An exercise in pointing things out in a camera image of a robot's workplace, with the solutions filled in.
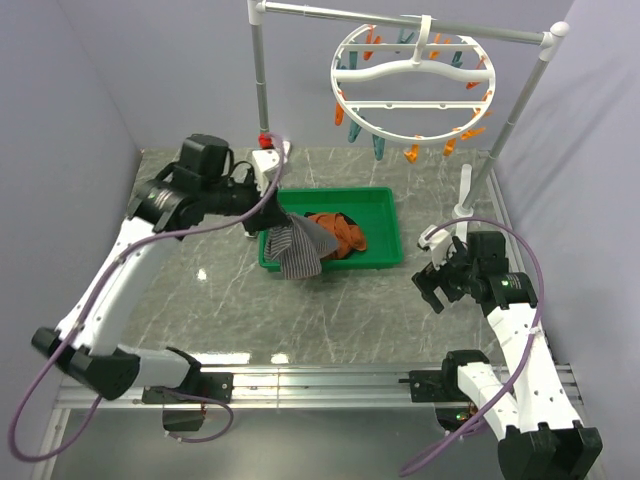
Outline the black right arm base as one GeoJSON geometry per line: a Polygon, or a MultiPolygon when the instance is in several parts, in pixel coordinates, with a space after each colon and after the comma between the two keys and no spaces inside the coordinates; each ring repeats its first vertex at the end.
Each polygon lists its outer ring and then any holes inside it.
{"type": "Polygon", "coordinates": [[[480,350],[449,351],[436,370],[411,370],[407,378],[398,380],[407,384],[413,403],[447,403],[468,401],[458,387],[458,368],[471,363],[489,364],[490,360],[480,350]]]}

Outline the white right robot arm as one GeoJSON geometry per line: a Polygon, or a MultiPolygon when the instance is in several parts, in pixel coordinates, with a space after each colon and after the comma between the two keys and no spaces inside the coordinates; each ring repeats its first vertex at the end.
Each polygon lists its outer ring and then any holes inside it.
{"type": "Polygon", "coordinates": [[[498,441],[506,479],[584,479],[602,451],[599,431],[584,426],[563,386],[539,319],[541,302],[530,278],[513,272],[499,231],[458,237],[435,227],[418,240],[431,262],[412,281],[435,312],[470,296],[489,323],[509,372],[494,373],[477,350],[452,351],[442,362],[441,388],[452,399],[468,398],[475,415],[461,434],[487,425],[498,441]]]}

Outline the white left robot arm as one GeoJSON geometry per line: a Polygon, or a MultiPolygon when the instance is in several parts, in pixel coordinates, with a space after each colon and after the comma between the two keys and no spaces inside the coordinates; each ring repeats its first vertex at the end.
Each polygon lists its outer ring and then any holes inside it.
{"type": "Polygon", "coordinates": [[[195,399],[204,385],[201,364],[167,347],[144,350],[121,342],[130,316],[167,258],[188,235],[200,232],[208,215],[226,217],[255,233],[282,226],[287,217],[277,200],[291,144],[266,135],[271,148],[248,162],[242,180],[225,140],[187,137],[176,159],[133,194],[107,259],[76,307],[54,328],[39,328],[33,347],[69,377],[104,400],[131,388],[166,388],[178,401],[195,399]]]}

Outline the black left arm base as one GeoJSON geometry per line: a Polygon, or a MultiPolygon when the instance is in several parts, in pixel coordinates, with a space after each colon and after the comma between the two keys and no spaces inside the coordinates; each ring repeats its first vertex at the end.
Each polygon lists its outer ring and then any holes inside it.
{"type": "Polygon", "coordinates": [[[173,389],[168,387],[144,389],[141,402],[167,405],[216,400],[228,404],[232,397],[233,383],[234,375],[231,372],[199,372],[193,379],[173,389]]]}

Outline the grey striped boxer underwear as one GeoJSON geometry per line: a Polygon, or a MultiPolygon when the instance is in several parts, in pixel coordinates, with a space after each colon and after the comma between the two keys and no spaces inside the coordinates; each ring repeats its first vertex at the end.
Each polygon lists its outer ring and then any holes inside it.
{"type": "Polygon", "coordinates": [[[302,280],[322,273],[322,260],[334,253],[337,238],[311,219],[291,213],[286,226],[268,230],[264,257],[276,262],[286,280],[302,280]]]}

